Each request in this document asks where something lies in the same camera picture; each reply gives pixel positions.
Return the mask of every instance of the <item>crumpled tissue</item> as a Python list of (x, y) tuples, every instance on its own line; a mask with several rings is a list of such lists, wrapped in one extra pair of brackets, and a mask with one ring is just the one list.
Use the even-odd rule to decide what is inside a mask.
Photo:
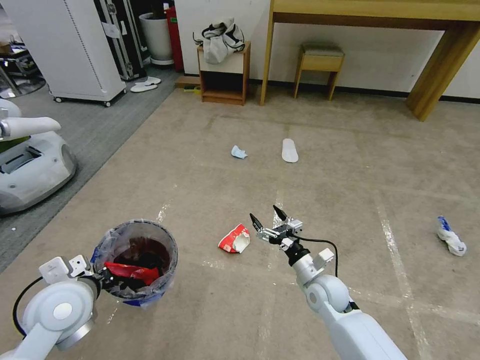
[(245, 150), (240, 150), (240, 148), (237, 145), (234, 145), (231, 148), (231, 155), (239, 159), (245, 159), (248, 156)]

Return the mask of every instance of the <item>table leg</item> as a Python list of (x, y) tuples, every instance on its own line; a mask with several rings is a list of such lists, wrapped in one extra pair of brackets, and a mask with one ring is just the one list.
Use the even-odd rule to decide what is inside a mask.
[(406, 104), (425, 121), (480, 40), (480, 22), (459, 21), (445, 31), (416, 81)]
[(266, 32), (265, 61), (263, 64), (263, 81), (261, 83), (260, 106), (265, 104), (267, 83), (269, 82), (270, 56), (272, 55), (272, 42), (274, 40), (274, 0), (270, 0), (270, 15), (268, 16), (268, 30)]

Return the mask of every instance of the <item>wooden stool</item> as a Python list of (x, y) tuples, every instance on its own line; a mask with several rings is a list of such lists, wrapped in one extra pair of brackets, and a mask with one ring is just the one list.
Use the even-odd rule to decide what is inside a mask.
[(328, 78), (328, 101), (332, 101), (335, 84), (342, 69), (344, 58), (344, 52), (335, 45), (321, 43), (302, 44), (300, 54), (298, 55), (293, 97), (297, 98), (303, 70), (324, 71), (330, 72)]

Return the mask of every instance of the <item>crumpled snack bag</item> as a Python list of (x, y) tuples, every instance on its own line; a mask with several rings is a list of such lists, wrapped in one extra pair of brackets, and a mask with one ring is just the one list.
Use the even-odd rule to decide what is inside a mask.
[(227, 253), (239, 253), (250, 244), (249, 230), (242, 224), (230, 231), (219, 243), (218, 247)]

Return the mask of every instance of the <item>trash bin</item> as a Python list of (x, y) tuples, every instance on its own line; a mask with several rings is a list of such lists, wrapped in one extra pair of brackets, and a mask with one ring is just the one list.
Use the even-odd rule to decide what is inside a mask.
[(116, 285), (106, 289), (125, 304), (145, 307), (164, 295), (172, 284), (177, 267), (177, 243), (166, 228), (144, 219), (125, 222), (106, 232), (90, 262), (95, 272), (99, 272), (105, 262), (137, 265), (136, 262), (145, 260), (161, 264), (160, 276), (149, 286), (133, 290)]

